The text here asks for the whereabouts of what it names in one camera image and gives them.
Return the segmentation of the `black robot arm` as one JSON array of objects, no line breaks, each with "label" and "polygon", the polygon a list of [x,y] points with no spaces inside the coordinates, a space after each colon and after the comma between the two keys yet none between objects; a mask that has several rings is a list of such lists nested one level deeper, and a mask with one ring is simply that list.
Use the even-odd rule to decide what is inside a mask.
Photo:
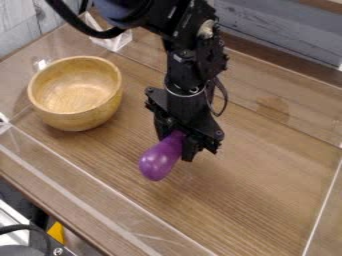
[{"label": "black robot arm", "polygon": [[111,39],[140,27],[161,38],[167,53],[164,86],[145,89],[145,107],[153,113],[156,134],[184,133],[180,158],[192,161],[201,150],[216,152],[224,132],[215,121],[213,92],[224,88],[217,75],[228,55],[215,8],[205,0],[93,0],[111,24],[99,31],[82,22],[62,0],[45,0],[64,21],[85,35]]}]

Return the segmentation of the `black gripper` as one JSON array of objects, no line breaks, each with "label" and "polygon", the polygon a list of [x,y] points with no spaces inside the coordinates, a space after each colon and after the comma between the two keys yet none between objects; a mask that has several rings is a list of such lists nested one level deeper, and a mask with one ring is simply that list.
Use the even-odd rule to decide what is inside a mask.
[{"label": "black gripper", "polygon": [[157,139],[163,140],[175,130],[185,134],[181,145],[185,162],[191,162],[203,149],[215,154],[224,139],[209,106],[213,92],[212,85],[201,87],[195,94],[175,93],[168,88],[145,89],[145,107],[153,113]]}]

